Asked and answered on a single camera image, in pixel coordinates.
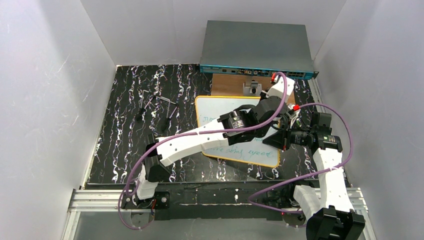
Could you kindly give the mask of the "yellow framed whiteboard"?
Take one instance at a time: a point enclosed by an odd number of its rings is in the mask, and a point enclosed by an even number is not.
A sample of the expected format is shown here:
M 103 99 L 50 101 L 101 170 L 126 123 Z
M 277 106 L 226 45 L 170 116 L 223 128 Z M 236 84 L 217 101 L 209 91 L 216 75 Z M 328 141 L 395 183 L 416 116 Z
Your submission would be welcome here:
M 259 101 L 259 97 L 248 96 L 198 96 L 194 101 L 197 125 L 204 126 L 241 105 L 257 105 Z M 264 144 L 262 138 L 226 147 L 213 147 L 202 151 L 202 154 L 270 168 L 275 168 L 280 163 L 280 151 Z

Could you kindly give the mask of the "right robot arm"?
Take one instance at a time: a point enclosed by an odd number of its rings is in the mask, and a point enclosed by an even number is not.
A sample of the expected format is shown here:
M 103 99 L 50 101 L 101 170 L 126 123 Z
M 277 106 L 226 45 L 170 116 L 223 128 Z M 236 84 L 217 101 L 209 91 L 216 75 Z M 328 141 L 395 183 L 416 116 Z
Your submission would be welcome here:
M 274 148 L 287 150 L 292 144 L 308 147 L 313 154 L 318 175 L 320 196 L 308 185 L 296 185 L 293 197 L 306 217 L 308 240 L 357 240 L 365 227 L 365 218 L 357 214 L 348 196 L 342 168 L 343 146 L 332 134 L 332 116 L 314 112 L 309 127 L 290 121 L 263 140 Z

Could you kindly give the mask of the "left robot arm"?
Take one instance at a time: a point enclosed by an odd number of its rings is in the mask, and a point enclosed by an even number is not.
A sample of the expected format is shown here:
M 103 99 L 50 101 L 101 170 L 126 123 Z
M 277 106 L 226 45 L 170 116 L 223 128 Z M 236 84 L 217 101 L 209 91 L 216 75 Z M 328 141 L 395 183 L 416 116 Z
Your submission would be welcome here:
M 168 137 L 153 137 L 136 163 L 141 172 L 129 194 L 139 200 L 154 196 L 159 182 L 171 175 L 168 166 L 204 150 L 229 147 L 263 138 L 287 109 L 286 90 L 270 89 L 257 105 L 241 105 L 211 122 Z

